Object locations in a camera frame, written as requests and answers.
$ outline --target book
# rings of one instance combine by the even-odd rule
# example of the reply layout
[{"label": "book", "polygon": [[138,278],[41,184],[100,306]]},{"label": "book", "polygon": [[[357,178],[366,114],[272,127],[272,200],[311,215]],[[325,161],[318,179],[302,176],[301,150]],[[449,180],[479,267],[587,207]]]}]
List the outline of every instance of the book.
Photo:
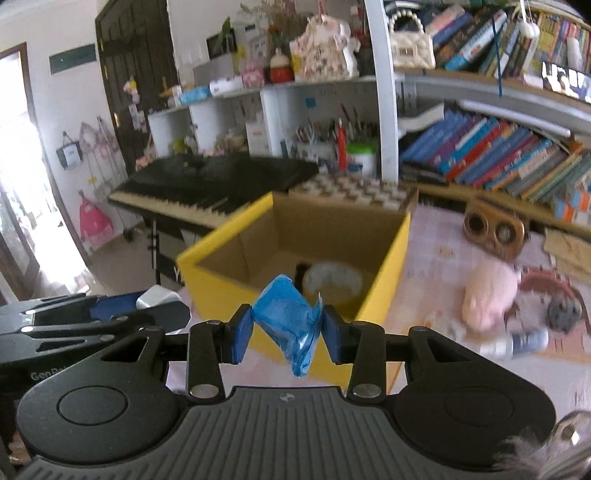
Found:
[{"label": "book", "polygon": [[[543,20],[543,16],[538,15],[538,28],[541,28],[540,25],[541,25],[542,20]],[[517,76],[521,76],[521,75],[528,73],[530,71],[530,65],[531,65],[532,60],[534,59],[535,52],[538,50],[539,43],[540,43],[539,37],[531,39],[530,47],[529,47],[527,53],[525,54],[525,59],[524,59],[523,63],[521,64],[519,71],[516,74]]]},{"label": "book", "polygon": [[436,146],[440,145],[446,135],[453,135],[453,133],[462,127],[468,121],[468,115],[454,114],[446,115],[443,122],[438,122],[434,125],[435,128],[428,129],[425,134],[421,135],[418,140],[414,142],[411,147],[402,154],[403,160],[413,160],[426,162],[437,151]]},{"label": "book", "polygon": [[591,212],[591,192],[588,190],[580,190],[574,185],[569,185],[564,201],[581,212]]},{"label": "book", "polygon": [[525,155],[532,151],[538,144],[540,139],[536,135],[525,139],[521,145],[511,154],[497,163],[494,168],[487,171],[484,175],[480,176],[477,180],[472,182],[474,188],[480,188],[485,183],[492,181],[502,175],[504,172],[509,170],[513,164],[521,161]]},{"label": "book", "polygon": [[581,49],[581,55],[583,56],[583,70],[584,73],[587,73],[589,71],[589,41],[591,40],[591,34],[586,28],[582,28],[581,30],[584,32],[584,44]]},{"label": "book", "polygon": [[[509,27],[509,25],[511,25],[510,21],[505,22],[505,24],[501,27],[501,30],[496,33],[496,37],[497,37],[498,43],[499,43],[499,50],[501,47],[501,41],[505,38],[505,32],[507,31],[507,28]],[[481,75],[486,75],[486,72],[491,67],[493,59],[496,58],[496,47],[495,47],[494,40],[495,39],[493,38],[492,46],[491,46],[490,50],[488,51],[486,58],[480,64],[480,67],[478,67],[478,73],[480,73]]]},{"label": "book", "polygon": [[496,31],[499,31],[501,27],[507,21],[507,14],[503,9],[498,10],[488,20],[484,26],[476,32],[476,34],[460,49],[460,51],[454,55],[446,64],[446,70],[462,70],[465,69],[472,61],[474,61],[481,52],[489,45],[493,39],[493,22],[495,24]]},{"label": "book", "polygon": [[433,21],[425,28],[425,33],[435,37],[441,30],[446,28],[456,18],[461,17],[465,10],[459,5],[452,5],[446,8],[443,13],[436,16]]},{"label": "book", "polygon": [[452,154],[456,151],[456,145],[458,144],[458,142],[462,140],[464,135],[466,135],[470,130],[472,130],[474,125],[479,123],[480,120],[481,118],[478,116],[473,116],[472,118],[470,118],[464,124],[464,126],[462,126],[461,129],[459,129],[454,134],[454,136],[448,140],[448,142],[445,142],[441,146],[441,148],[435,153],[431,160],[429,160],[428,164],[432,167],[437,167],[442,162],[447,162],[449,160],[449,157],[451,157]]},{"label": "book", "polygon": [[503,78],[511,77],[513,70],[515,69],[515,62],[517,62],[517,57],[521,52],[521,46],[525,40],[525,37],[521,32],[517,36],[517,41],[515,42],[515,47],[511,51],[511,55],[509,56],[509,60],[507,61],[507,65],[505,67],[505,71],[503,72]]},{"label": "book", "polygon": [[546,155],[540,155],[532,163],[536,164],[536,169],[526,176],[518,176],[511,180],[505,187],[504,190],[518,197],[522,192],[530,188],[533,184],[540,181],[544,176],[551,172],[554,168],[560,165],[567,155],[565,152],[560,151],[558,145],[552,145]]},{"label": "book", "polygon": [[572,162],[569,162],[568,160],[564,161],[560,165],[560,167],[562,167],[563,164],[566,164],[564,165],[564,168],[559,170],[550,181],[544,183],[538,190],[529,195],[527,200],[541,203],[543,205],[552,205],[552,200],[554,198],[564,198],[564,193],[566,191],[565,183],[568,182],[573,170],[577,169],[581,162],[581,155],[575,156]]},{"label": "book", "polygon": [[557,38],[556,46],[554,48],[554,54],[552,56],[552,63],[564,65],[564,54],[566,53],[566,38],[569,30],[570,22],[567,19],[563,18],[562,25],[560,27],[560,36]]},{"label": "book", "polygon": [[457,32],[464,28],[472,20],[472,14],[466,12],[461,17],[456,18],[452,23],[441,30],[433,37],[433,50],[438,51],[444,46]]},{"label": "book", "polygon": [[519,167],[524,165],[526,162],[530,161],[536,155],[545,154],[545,151],[551,146],[552,141],[547,138],[538,142],[535,148],[532,148],[526,155],[523,155],[520,159],[515,160],[513,163],[508,165],[507,168],[504,169],[503,173],[495,177],[493,180],[490,180],[487,183],[485,183],[485,188],[487,190],[492,190],[493,192],[501,190],[511,180],[516,178]]},{"label": "book", "polygon": [[591,226],[591,214],[572,208],[564,200],[554,199],[553,210],[554,216],[559,220],[582,226]]},{"label": "book", "polygon": [[453,138],[453,136],[456,135],[456,132],[462,129],[469,121],[470,117],[466,116],[461,121],[448,125],[445,129],[438,132],[437,135],[429,137],[427,141],[423,142],[423,145],[419,147],[419,151],[416,154],[417,158],[415,160],[422,163],[428,163],[431,158],[437,154],[441,145]]},{"label": "book", "polygon": [[515,45],[517,44],[518,38],[519,38],[519,27],[516,26],[513,30],[513,33],[511,34],[511,38],[509,39],[509,42],[507,43],[507,47],[506,47],[505,51],[502,53],[501,63],[499,65],[499,68],[495,69],[495,71],[493,72],[494,78],[497,79],[499,77],[499,70],[501,71],[501,76],[505,72],[505,69],[507,68],[507,64],[509,63],[509,58],[511,57],[511,54],[515,50]]},{"label": "book", "polygon": [[[505,29],[505,33],[503,34],[503,37],[501,38],[500,42],[499,42],[499,57],[502,58],[503,56],[503,52],[507,49],[507,45],[509,43],[509,40],[511,39],[513,32],[515,31],[515,29],[517,28],[517,24],[513,21],[509,21],[506,24],[506,29]],[[492,77],[495,72],[498,71],[498,66],[499,66],[499,58],[496,55],[496,48],[493,46],[492,47],[492,61],[491,61],[491,65],[486,69],[486,75],[489,77]]]},{"label": "book", "polygon": [[450,171],[457,162],[468,155],[470,150],[474,148],[474,145],[488,135],[488,132],[497,123],[498,120],[496,118],[483,118],[478,122],[456,145],[456,149],[449,159],[445,163],[442,162],[439,164],[439,171],[443,174]]},{"label": "book", "polygon": [[488,153],[493,145],[493,142],[504,134],[505,131],[509,130],[509,123],[502,120],[497,126],[495,126],[487,136],[480,140],[474,148],[459,162],[457,162],[450,171],[447,172],[445,178],[449,181],[455,180],[466,168],[472,163],[478,161],[486,153]]},{"label": "book", "polygon": [[506,137],[504,136],[498,139],[485,158],[481,158],[478,162],[472,164],[456,180],[466,184],[472,184],[472,182],[494,168],[505,157],[511,155],[521,145],[523,140],[532,135],[533,133],[528,128],[514,126],[514,129]]},{"label": "book", "polygon": [[[439,8],[434,5],[428,5],[417,13],[417,17],[421,21],[423,28],[427,28],[439,14],[441,14]],[[418,26],[416,22],[411,21],[407,25],[404,25],[404,28],[402,28],[401,31],[416,32],[418,31]]]},{"label": "book", "polygon": [[[553,155],[554,153],[560,153],[561,151],[558,148],[558,145],[552,145],[548,150],[547,150],[547,155]],[[522,165],[521,167],[519,167],[517,169],[517,179],[518,180],[525,180],[525,179],[529,179],[531,178],[531,176],[533,174],[535,174],[536,172],[538,172],[540,170],[540,168],[543,165],[546,165],[548,163],[548,157],[539,157],[535,160],[531,160],[530,162],[526,163],[525,165]]]},{"label": "book", "polygon": [[583,173],[573,186],[579,190],[591,190],[591,168]]},{"label": "book", "polygon": [[539,202],[550,205],[554,197],[565,198],[566,191],[569,186],[580,178],[582,173],[591,166],[591,157],[588,155],[581,158],[581,160],[568,172],[562,180],[550,188],[550,190],[540,197]]},{"label": "book", "polygon": [[557,15],[552,17],[553,28],[551,30],[551,37],[552,41],[550,42],[550,47],[548,49],[548,53],[546,57],[542,58],[542,61],[552,61],[554,58],[554,51],[556,49],[556,44],[560,38],[560,29],[562,28],[562,19]]},{"label": "book", "polygon": [[524,191],[521,194],[522,198],[536,202],[546,193],[547,189],[558,183],[580,161],[580,158],[581,156],[578,153],[573,153],[540,181]]},{"label": "book", "polygon": [[419,137],[412,143],[412,145],[410,147],[408,147],[404,152],[402,152],[402,154],[400,155],[400,159],[402,160],[410,160],[412,159],[412,156],[414,155],[414,153],[419,149],[420,145],[427,141],[427,139],[436,134],[438,131],[440,131],[442,128],[444,128],[447,124],[449,124],[451,121],[457,119],[457,118],[463,118],[464,115],[460,114],[460,113],[456,113],[453,111],[448,110],[447,112],[445,112],[445,117],[441,122],[438,122],[434,125],[432,125],[431,127],[429,127],[427,130],[425,130],[421,135],[419,135]]},{"label": "book", "polygon": [[490,8],[482,8],[464,28],[457,32],[451,40],[435,55],[437,67],[443,67],[460,49],[488,22],[491,16]]},{"label": "book", "polygon": [[544,22],[542,23],[540,38],[538,41],[537,51],[529,68],[529,74],[536,77],[541,76],[542,62],[546,61],[551,51],[554,51],[554,44],[556,42],[555,30],[557,28],[556,19],[548,14],[544,14]]},{"label": "book", "polygon": [[[540,15],[537,12],[534,12],[532,13],[531,18],[532,22],[537,24],[540,19]],[[507,72],[508,77],[517,77],[521,74],[521,69],[525,63],[525,58],[530,51],[532,43],[534,43],[534,39],[522,37],[517,56],[515,57],[515,64],[513,65],[512,70]]]}]

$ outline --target plastic container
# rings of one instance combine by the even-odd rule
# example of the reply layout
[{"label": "plastic container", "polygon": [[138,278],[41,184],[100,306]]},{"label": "plastic container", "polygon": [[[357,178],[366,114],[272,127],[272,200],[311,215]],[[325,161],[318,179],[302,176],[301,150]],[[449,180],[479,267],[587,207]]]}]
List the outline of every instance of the plastic container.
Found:
[{"label": "plastic container", "polygon": [[186,92],[181,93],[178,98],[181,102],[181,105],[188,105],[190,103],[198,102],[199,100],[203,100],[204,98],[211,97],[212,93],[209,91],[209,87],[197,87],[193,90],[188,90]]},{"label": "plastic container", "polygon": [[376,158],[371,145],[350,143],[347,145],[347,159],[349,165],[354,165],[355,171],[361,170],[361,176],[370,179],[375,176]]}]

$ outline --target white wall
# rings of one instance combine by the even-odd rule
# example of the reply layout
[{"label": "white wall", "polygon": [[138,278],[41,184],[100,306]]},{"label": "white wall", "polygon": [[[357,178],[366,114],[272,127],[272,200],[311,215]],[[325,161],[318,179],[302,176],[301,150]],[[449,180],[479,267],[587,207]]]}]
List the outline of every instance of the white wall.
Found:
[{"label": "white wall", "polygon": [[[61,147],[64,130],[77,138],[80,123],[85,121],[96,126],[98,115],[112,131],[109,108],[98,61],[51,75],[48,58],[64,50],[95,43],[97,0],[44,0],[35,8],[22,7],[33,3],[31,0],[20,1],[21,9],[11,15],[7,15],[4,6],[0,5],[0,51],[27,43],[41,138],[66,209],[79,231],[78,190],[84,190],[87,197],[93,199],[92,187],[88,183],[88,165],[65,171],[59,164],[56,149]],[[9,0],[7,7],[13,5],[19,3]],[[103,167],[103,170],[107,172],[108,168]],[[100,178],[96,167],[93,171]],[[113,220],[115,234],[121,233],[122,224],[114,209],[104,205],[101,209]],[[133,217],[123,215],[128,226],[131,225]]]},{"label": "white wall", "polygon": [[[329,15],[349,19],[349,5],[355,0],[324,0]],[[301,12],[318,12],[316,0],[295,0]],[[193,81],[193,67],[209,60],[206,39],[218,33],[226,17],[234,21],[252,21],[240,13],[241,0],[168,0],[168,16],[173,38],[174,60],[181,83]],[[249,6],[260,0],[242,0]]]}]

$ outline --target red bottle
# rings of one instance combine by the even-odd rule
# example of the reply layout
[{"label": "red bottle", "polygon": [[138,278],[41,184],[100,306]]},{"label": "red bottle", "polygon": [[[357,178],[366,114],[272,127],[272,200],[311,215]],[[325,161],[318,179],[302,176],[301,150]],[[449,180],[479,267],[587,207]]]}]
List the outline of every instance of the red bottle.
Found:
[{"label": "red bottle", "polygon": [[339,170],[347,170],[347,133],[343,128],[343,121],[340,118],[336,142],[339,153]]}]

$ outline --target metal screw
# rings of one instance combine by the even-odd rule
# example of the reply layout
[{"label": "metal screw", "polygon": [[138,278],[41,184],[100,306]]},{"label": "metal screw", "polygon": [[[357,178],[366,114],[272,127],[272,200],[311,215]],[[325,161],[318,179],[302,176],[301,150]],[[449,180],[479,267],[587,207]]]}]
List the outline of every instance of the metal screw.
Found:
[{"label": "metal screw", "polygon": [[353,395],[359,398],[375,398],[382,394],[382,389],[373,383],[360,383],[353,387]]},{"label": "metal screw", "polygon": [[214,398],[219,393],[220,389],[215,385],[209,383],[202,383],[200,385],[195,385],[189,393],[194,396],[195,398]]}]

